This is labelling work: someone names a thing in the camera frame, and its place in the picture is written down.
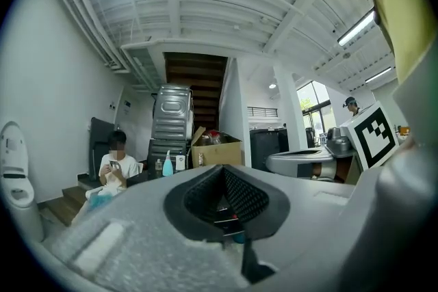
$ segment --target spray bottle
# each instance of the spray bottle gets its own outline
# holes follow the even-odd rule
[[[170,150],[167,151],[166,160],[163,165],[163,176],[173,175],[173,164],[170,160]]]

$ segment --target wall light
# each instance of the wall light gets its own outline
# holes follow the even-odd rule
[[[365,83],[369,83],[369,82],[375,80],[375,78],[379,78],[380,76],[384,75],[386,72],[389,72],[391,69],[392,69],[392,67],[388,67],[386,70],[383,70],[382,72],[377,73],[377,75],[372,76],[371,78],[367,79],[365,81]]]
[[[347,33],[345,33],[341,38],[337,40],[339,45],[343,47],[355,36],[357,36],[357,34],[359,34],[359,32],[362,31],[362,29],[367,27],[371,23],[371,21],[374,20],[375,15],[376,12],[374,11],[374,8],[372,8],[359,21],[357,21],[356,24],[347,31]]]

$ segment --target wooden stairs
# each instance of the wooden stairs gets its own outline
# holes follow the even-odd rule
[[[86,201],[85,190],[79,186],[62,190],[62,197],[43,202],[40,208],[48,208],[61,223],[70,226],[73,218]]]
[[[194,105],[194,130],[218,129],[219,100],[227,58],[192,53],[165,53],[168,83],[191,87]]]

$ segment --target young man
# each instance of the young man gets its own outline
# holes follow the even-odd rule
[[[115,196],[126,189],[126,179],[138,174],[137,161],[125,152],[126,134],[112,131],[108,136],[108,144],[109,154],[102,157],[99,168],[99,180],[103,188],[92,196]],[[89,208],[90,201],[86,201],[71,224],[77,223]]]
[[[353,113],[353,117],[359,113],[359,108],[357,107],[356,99],[352,96],[345,100],[344,107],[348,108],[348,111]]]

